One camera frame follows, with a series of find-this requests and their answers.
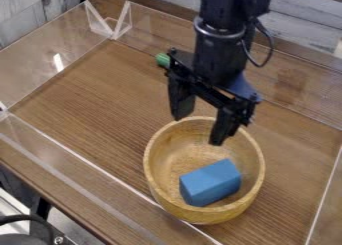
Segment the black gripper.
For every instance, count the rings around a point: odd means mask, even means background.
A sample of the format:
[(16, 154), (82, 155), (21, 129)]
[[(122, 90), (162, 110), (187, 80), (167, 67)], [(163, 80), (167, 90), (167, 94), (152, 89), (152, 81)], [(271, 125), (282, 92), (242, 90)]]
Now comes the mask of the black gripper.
[(216, 109), (210, 144), (220, 146), (234, 136), (241, 125), (249, 125), (258, 92), (249, 84), (243, 72), (251, 59), (250, 49), (257, 25), (235, 23), (231, 28), (215, 26), (204, 18), (194, 20), (195, 51), (171, 48), (168, 99), (171, 115), (176, 121), (194, 112), (195, 98), (202, 98)]

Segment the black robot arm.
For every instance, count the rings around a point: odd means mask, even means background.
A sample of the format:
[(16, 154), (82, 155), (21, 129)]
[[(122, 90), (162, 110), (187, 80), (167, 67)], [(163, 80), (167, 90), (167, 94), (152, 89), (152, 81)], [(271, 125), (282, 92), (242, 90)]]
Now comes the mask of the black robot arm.
[(261, 95), (245, 78), (249, 64), (263, 63), (251, 56), (254, 35), (270, 32), (259, 17), (269, 12), (271, 0), (200, 0), (200, 11), (194, 19), (195, 50), (172, 48), (168, 99), (171, 115), (187, 117), (195, 100), (203, 99), (216, 109), (216, 119), (208, 143), (219, 146), (234, 136), (239, 127), (251, 123)]

